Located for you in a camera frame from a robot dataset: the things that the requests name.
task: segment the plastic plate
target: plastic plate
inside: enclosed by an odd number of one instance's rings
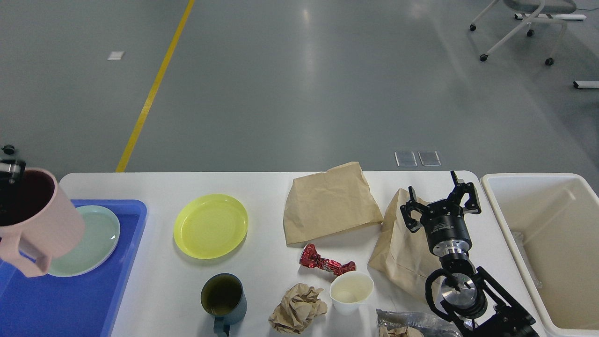
[[[112,254],[119,241],[120,222],[111,210],[96,205],[77,210],[85,221],[85,234],[72,251],[52,260],[50,275],[69,277],[90,272]]]
[[[175,221],[173,236],[187,255],[209,259],[237,247],[247,233],[247,212],[235,198],[209,194],[190,202]]]

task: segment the paper cup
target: paper cup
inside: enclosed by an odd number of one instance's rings
[[[329,295],[341,315],[350,315],[373,292],[374,282],[365,273],[353,271],[338,276],[331,284]]]

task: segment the tabletop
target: tabletop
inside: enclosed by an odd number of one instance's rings
[[[323,288],[319,298],[328,312],[317,317],[304,336],[376,336],[376,309],[430,312],[427,305],[393,285],[384,274],[367,267],[380,233],[374,225],[311,241],[323,257],[355,261],[374,280],[374,291],[359,311],[342,316],[332,307],[328,290],[334,276],[299,265],[301,245],[287,246],[283,211],[293,179],[311,172],[206,173],[71,173],[60,182],[73,199],[137,199],[148,210],[146,228],[116,318],[112,336],[212,336],[213,319],[202,309],[200,292],[213,275],[239,277],[247,298],[244,320],[231,336],[281,336],[268,323],[285,291],[302,282]],[[470,257],[483,266],[537,320],[533,328],[545,336],[539,316],[520,277],[478,178],[474,182],[482,213],[467,215],[473,247]],[[448,171],[367,171],[371,193],[384,214],[397,189],[413,186],[428,201],[446,198],[453,188]],[[247,210],[245,240],[229,254],[198,260],[182,253],[173,239],[177,214],[193,199],[223,193]],[[490,305],[483,318],[493,313]]]

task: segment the yellow plate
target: yellow plate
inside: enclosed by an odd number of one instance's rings
[[[209,194],[190,202],[175,220],[177,246],[195,258],[216,258],[237,247],[247,233],[247,212],[237,199]]]

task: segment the pink mug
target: pink mug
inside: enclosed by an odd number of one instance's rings
[[[16,194],[9,210],[11,224],[0,226],[0,258],[27,277],[45,275],[52,258],[79,244],[85,222],[46,170],[27,168]]]

